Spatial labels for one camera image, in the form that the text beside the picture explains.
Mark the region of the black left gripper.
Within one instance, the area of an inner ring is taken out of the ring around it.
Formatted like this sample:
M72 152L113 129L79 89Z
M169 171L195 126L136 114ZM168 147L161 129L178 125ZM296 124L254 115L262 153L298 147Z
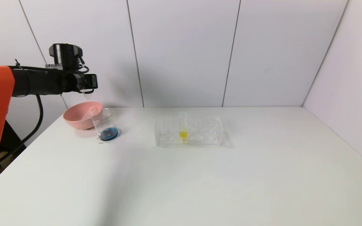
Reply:
M75 90L94 90L99 87L96 74L78 73L74 76Z

